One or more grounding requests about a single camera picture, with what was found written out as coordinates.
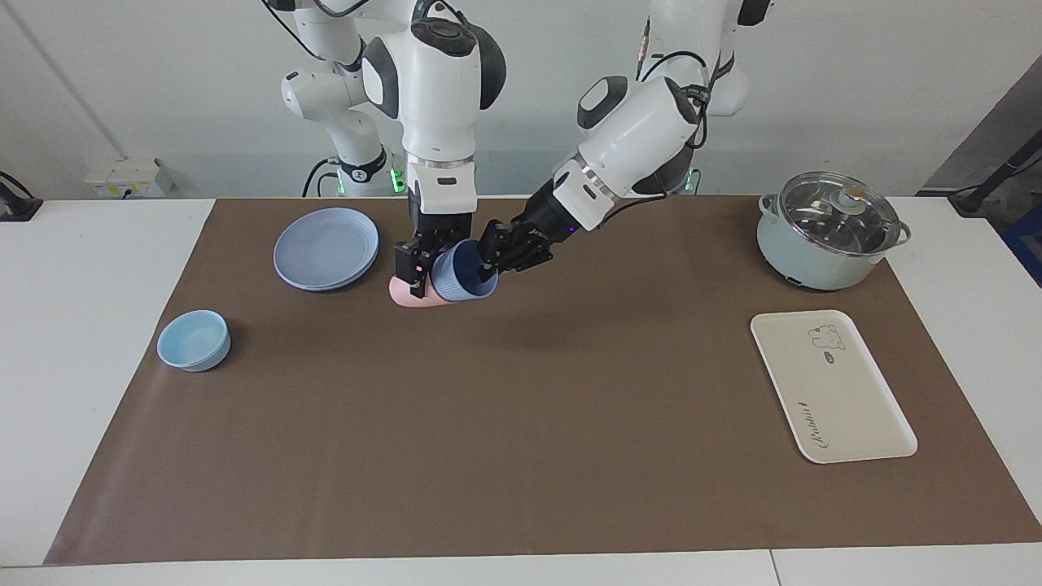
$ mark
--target white table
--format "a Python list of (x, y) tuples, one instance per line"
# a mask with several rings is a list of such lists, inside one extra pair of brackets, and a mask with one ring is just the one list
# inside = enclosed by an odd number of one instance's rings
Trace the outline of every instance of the white table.
[[(894, 271), (1040, 517), (1042, 290), (985, 221), (893, 203), (915, 230)], [(212, 206), (48, 202), (0, 224), (0, 564), (43, 561)], [(1037, 585), (1042, 544), (7, 567), (0, 582)]]

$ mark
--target electrical socket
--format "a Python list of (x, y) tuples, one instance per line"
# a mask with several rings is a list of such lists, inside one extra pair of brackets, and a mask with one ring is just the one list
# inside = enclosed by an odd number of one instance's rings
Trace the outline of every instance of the electrical socket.
[(176, 187), (157, 158), (125, 158), (92, 165), (83, 178), (96, 197), (167, 197)]

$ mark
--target white tray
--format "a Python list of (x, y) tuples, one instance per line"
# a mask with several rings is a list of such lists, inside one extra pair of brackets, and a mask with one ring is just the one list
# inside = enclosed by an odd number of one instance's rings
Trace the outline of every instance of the white tray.
[(762, 314), (751, 327), (808, 460), (915, 454), (915, 434), (849, 316), (835, 310)]

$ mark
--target brown table mat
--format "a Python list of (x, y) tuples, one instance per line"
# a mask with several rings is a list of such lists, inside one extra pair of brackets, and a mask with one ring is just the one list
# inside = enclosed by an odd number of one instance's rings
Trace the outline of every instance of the brown table mat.
[[(347, 289), (297, 291), (272, 247), (330, 205), (382, 249)], [(474, 226), (520, 209), (482, 201)], [(146, 353), (47, 563), (1042, 540), (890, 267), (796, 289), (759, 215), (640, 206), (487, 300), (405, 310), (387, 294), (403, 201), (218, 201), (157, 329), (213, 309), (231, 353), (203, 374)], [(800, 456), (749, 320), (815, 309), (853, 318), (918, 454)]]

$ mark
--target cartoon bear print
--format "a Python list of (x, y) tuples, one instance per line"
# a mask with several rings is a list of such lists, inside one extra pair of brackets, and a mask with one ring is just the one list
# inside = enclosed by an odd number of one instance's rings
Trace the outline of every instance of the cartoon bear print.
[(843, 340), (840, 339), (840, 333), (836, 331), (835, 325), (822, 325), (821, 327), (815, 327), (807, 334), (811, 337), (811, 341), (814, 342), (814, 345), (819, 348), (832, 348), (835, 350), (846, 349), (846, 345), (844, 345)]

